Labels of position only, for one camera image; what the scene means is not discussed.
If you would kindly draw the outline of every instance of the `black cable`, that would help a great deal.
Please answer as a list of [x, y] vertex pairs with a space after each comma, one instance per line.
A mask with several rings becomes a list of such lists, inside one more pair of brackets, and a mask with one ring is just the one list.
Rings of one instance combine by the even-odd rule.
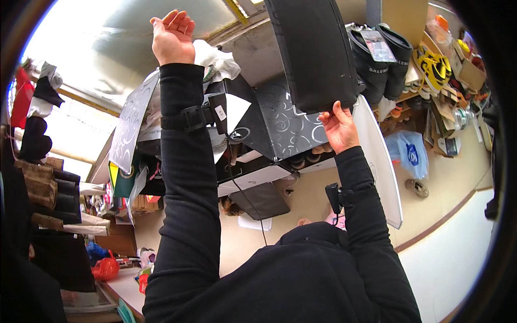
[[267, 245], [267, 241], [266, 241], [266, 234], [264, 233], [264, 225], [262, 224], [262, 217], [260, 216], [260, 213], [257, 211], [257, 209], [255, 208], [255, 206], [253, 205], [253, 203], [251, 203], [251, 201], [249, 200], [249, 198], [246, 196], [246, 194], [244, 193], [244, 191], [240, 188], [240, 186], [235, 182], [235, 178], [233, 176], [233, 173], [232, 173], [232, 165], [230, 163], [230, 161], [233, 159], [233, 152], [232, 152], [232, 148], [230, 147], [230, 136], [226, 134], [226, 138], [228, 139], [228, 147], [230, 149], [230, 159], [228, 159], [228, 171], [230, 172], [230, 178], [232, 179], [232, 182], [233, 184], [239, 189], [239, 191], [242, 193], [242, 195], [244, 196], [244, 198], [248, 201], [248, 203], [251, 205], [251, 207], [253, 208], [253, 210], [255, 211], [255, 213], [257, 213], [258, 215], [258, 218], [260, 219], [260, 227], [262, 229], [262, 237], [264, 238], [264, 243]]

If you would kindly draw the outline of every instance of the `floor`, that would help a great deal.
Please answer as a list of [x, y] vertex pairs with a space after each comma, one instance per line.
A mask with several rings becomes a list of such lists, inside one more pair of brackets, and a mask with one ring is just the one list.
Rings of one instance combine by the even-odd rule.
[[[403, 211], [403, 223], [399, 230], [388, 225], [391, 243], [394, 247], [412, 239], [436, 223], [450, 212], [473, 189], [492, 185], [490, 155], [484, 144], [478, 142], [474, 127], [468, 127], [460, 135], [461, 149], [457, 157], [445, 158], [429, 154], [429, 178], [423, 182], [430, 195], [418, 198], [408, 191], [404, 182], [409, 174], [399, 165], [394, 167], [399, 185]], [[325, 186], [339, 181], [337, 169], [302, 174], [294, 186], [294, 192], [286, 197], [291, 211], [273, 218], [271, 231], [265, 232], [268, 244], [273, 244], [287, 231], [297, 225], [300, 218], [324, 221], [329, 215], [329, 203]], [[277, 189], [290, 181], [279, 180]], [[135, 237], [138, 248], [157, 250], [160, 235], [158, 229], [163, 224], [163, 212], [157, 212], [135, 221]], [[227, 275], [244, 263], [257, 249], [264, 246], [260, 230], [242, 228], [237, 225], [237, 217], [223, 214], [221, 219], [221, 276]]]

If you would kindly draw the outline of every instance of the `teal object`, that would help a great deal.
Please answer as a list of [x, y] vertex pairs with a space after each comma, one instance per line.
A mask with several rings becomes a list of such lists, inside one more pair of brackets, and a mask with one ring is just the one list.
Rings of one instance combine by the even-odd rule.
[[118, 314], [122, 318], [122, 322], [124, 323], [136, 323], [134, 319], [133, 312], [129, 309], [129, 306], [122, 300], [122, 298], [118, 299]]

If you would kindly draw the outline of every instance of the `red plastic bag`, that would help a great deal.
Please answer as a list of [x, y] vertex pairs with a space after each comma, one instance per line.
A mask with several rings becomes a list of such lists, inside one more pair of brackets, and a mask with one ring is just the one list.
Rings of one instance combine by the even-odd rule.
[[96, 281], [108, 281], [114, 279], [118, 274], [120, 266], [115, 257], [113, 257], [111, 250], [108, 250], [108, 252], [110, 257], [97, 261], [95, 267], [92, 267], [92, 274]]
[[149, 274], [142, 274], [138, 277], [138, 291], [142, 294], [145, 294], [145, 289], [147, 288], [147, 278], [149, 278]]

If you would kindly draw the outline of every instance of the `brown fabric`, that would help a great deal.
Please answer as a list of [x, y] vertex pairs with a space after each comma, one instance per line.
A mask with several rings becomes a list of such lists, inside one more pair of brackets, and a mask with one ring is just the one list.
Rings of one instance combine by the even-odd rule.
[[56, 231], [63, 231], [63, 220], [39, 213], [33, 213], [31, 220], [32, 223], [43, 226], [45, 228]]
[[53, 210], [56, 206], [57, 183], [52, 167], [24, 160], [17, 160], [14, 165], [23, 172], [29, 201]]
[[47, 161], [45, 161], [45, 166], [50, 166], [54, 170], [62, 171], [64, 163], [65, 161], [63, 159], [47, 157]]

